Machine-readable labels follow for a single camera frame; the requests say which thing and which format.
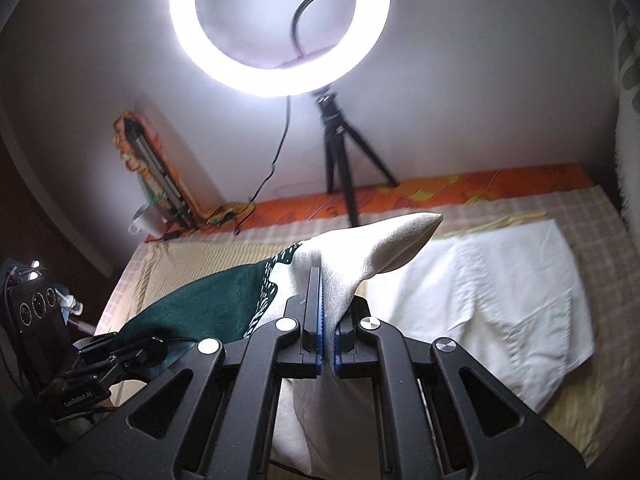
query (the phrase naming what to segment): green fabric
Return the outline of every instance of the green fabric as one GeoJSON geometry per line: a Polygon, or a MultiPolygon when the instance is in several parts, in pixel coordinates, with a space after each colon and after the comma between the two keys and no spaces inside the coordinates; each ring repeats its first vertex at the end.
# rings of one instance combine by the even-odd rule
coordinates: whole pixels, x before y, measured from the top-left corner
{"type": "MultiPolygon", "coordinates": [[[[129,320],[113,339],[117,348],[146,336],[223,344],[242,339],[256,313],[268,260],[223,270],[174,290],[129,320]]],[[[159,367],[166,368],[190,346],[173,345],[159,367]]]]}

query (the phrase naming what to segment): tripod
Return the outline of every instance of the tripod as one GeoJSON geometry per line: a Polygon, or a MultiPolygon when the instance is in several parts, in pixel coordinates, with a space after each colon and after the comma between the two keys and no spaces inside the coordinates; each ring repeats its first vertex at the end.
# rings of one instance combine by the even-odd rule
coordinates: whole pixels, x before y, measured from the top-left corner
{"type": "Polygon", "coordinates": [[[391,174],[385,163],[379,158],[376,152],[367,144],[367,141],[355,130],[342,116],[342,112],[335,104],[335,93],[323,92],[317,99],[322,113],[324,123],[324,156],[326,163],[326,192],[334,192],[334,166],[338,168],[338,177],[342,184],[342,194],[347,205],[349,222],[351,227],[360,225],[358,220],[358,207],[353,193],[353,181],[349,168],[349,159],[344,149],[344,134],[351,136],[351,139],[369,157],[369,160],[386,176],[387,181],[394,187],[398,186],[398,181],[391,174]]]}

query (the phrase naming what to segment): ring light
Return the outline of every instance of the ring light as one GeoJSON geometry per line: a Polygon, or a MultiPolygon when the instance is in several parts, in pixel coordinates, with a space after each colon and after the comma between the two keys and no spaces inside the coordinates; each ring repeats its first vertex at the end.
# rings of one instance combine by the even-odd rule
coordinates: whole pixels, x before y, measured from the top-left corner
{"type": "Polygon", "coordinates": [[[196,0],[170,0],[178,41],[193,62],[213,79],[262,97],[298,95],[329,85],[355,67],[373,48],[385,27],[391,0],[356,0],[353,20],[340,42],[323,56],[290,67],[263,69],[220,52],[202,30],[196,0]]]}

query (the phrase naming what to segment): orange patterned cloth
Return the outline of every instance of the orange patterned cloth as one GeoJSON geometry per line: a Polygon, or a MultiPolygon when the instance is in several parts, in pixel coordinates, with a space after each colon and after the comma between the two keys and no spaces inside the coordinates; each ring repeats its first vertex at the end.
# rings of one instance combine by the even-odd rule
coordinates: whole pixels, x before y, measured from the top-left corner
{"type": "MultiPolygon", "coordinates": [[[[428,209],[445,204],[515,198],[555,191],[587,189],[592,186],[593,182],[579,164],[556,164],[412,178],[403,180],[398,187],[361,187],[356,190],[356,202],[360,213],[382,213],[393,209],[428,209]]],[[[257,204],[255,212],[242,224],[242,230],[315,218],[330,218],[346,213],[347,209],[340,190],[333,194],[321,193],[283,198],[257,204]]],[[[203,235],[213,234],[231,231],[234,227],[234,222],[230,221],[222,226],[204,227],[197,232],[203,235]]]]}

